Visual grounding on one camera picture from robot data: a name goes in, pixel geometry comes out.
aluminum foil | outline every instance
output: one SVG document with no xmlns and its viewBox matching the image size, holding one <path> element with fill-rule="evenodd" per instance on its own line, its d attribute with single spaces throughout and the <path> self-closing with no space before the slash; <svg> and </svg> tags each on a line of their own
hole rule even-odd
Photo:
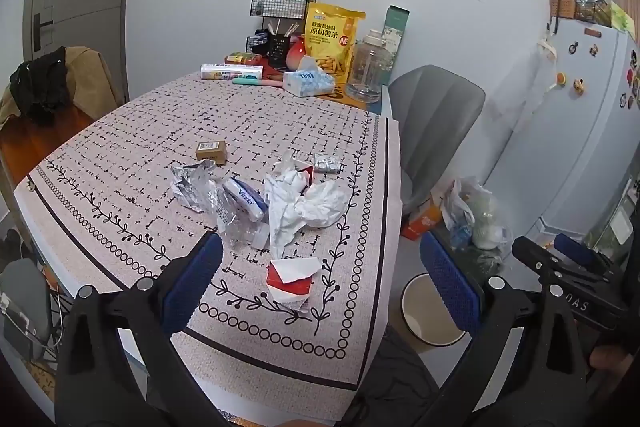
<svg viewBox="0 0 640 427">
<path fill-rule="evenodd" d="M 207 209 L 200 206 L 201 197 L 193 181 L 203 177 L 213 179 L 215 168 L 216 163 L 212 160 L 202 160 L 194 165 L 172 165 L 174 179 L 171 182 L 171 190 L 178 203 L 195 212 L 206 212 Z"/>
<path fill-rule="evenodd" d="M 237 229 L 241 219 L 236 202 L 214 176 L 215 169 L 213 160 L 201 160 L 193 165 L 172 165 L 174 179 L 171 190 L 182 206 L 212 216 L 218 233 L 223 233 L 232 223 L 235 223 L 233 228 Z M 233 236 L 236 235 L 241 234 L 234 230 Z"/>
<path fill-rule="evenodd" d="M 314 154 L 314 171 L 337 174 L 342 166 L 341 158 L 328 154 Z"/>
</svg>

basket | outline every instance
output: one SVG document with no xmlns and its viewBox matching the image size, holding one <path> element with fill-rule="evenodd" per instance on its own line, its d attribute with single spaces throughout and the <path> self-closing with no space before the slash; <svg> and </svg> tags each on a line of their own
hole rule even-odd
<svg viewBox="0 0 640 427">
<path fill-rule="evenodd" d="M 576 2 L 574 0 L 549 0 L 551 17 L 575 19 Z"/>
<path fill-rule="evenodd" d="M 251 0 L 251 17 L 304 20 L 307 3 L 307 0 Z"/>
</svg>

patterned tablecloth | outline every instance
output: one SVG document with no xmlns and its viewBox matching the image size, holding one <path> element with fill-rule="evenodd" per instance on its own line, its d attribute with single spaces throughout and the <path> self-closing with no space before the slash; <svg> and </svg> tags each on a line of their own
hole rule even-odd
<svg viewBox="0 0 640 427">
<path fill-rule="evenodd" d="M 315 255 L 310 311 L 290 311 L 266 288 L 268 251 L 225 246 L 223 264 L 188 329 L 172 341 L 189 369 L 231 393 L 279 410 L 339 419 L 386 325 L 401 215 L 398 124 L 363 110 L 272 87 L 196 74 L 95 122 L 17 188 L 49 248 L 79 282 L 131 286 L 186 255 L 213 222 L 180 206 L 172 163 L 194 162 L 197 142 L 222 137 L 235 175 L 262 189 L 292 149 L 343 158 L 349 197 L 327 229 L 304 228 L 285 257 Z"/>
</svg>

blue gripper pad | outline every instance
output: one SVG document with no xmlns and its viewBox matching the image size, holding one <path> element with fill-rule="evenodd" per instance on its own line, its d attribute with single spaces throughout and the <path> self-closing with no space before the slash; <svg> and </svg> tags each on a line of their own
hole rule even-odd
<svg viewBox="0 0 640 427">
<path fill-rule="evenodd" d="M 574 241 L 571 237 L 564 235 L 564 233 L 556 235 L 554 238 L 554 248 L 580 266 L 587 266 L 597 259 L 593 250 Z"/>
<path fill-rule="evenodd" d="M 458 329 L 473 336 L 480 327 L 480 298 L 431 232 L 420 240 L 420 260 Z"/>
<path fill-rule="evenodd" d="M 182 331 L 202 299 L 213 275 L 222 263 L 222 240 L 211 233 L 198 242 L 191 262 L 182 270 L 162 302 L 162 331 L 171 336 Z"/>
</svg>

small cardboard box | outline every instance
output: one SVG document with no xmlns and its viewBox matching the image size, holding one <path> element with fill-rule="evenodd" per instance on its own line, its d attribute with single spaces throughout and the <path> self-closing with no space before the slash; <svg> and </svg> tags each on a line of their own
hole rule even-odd
<svg viewBox="0 0 640 427">
<path fill-rule="evenodd" d="M 224 140 L 200 142 L 196 146 L 196 158 L 198 160 L 213 160 L 217 165 L 226 163 L 226 144 Z"/>
</svg>

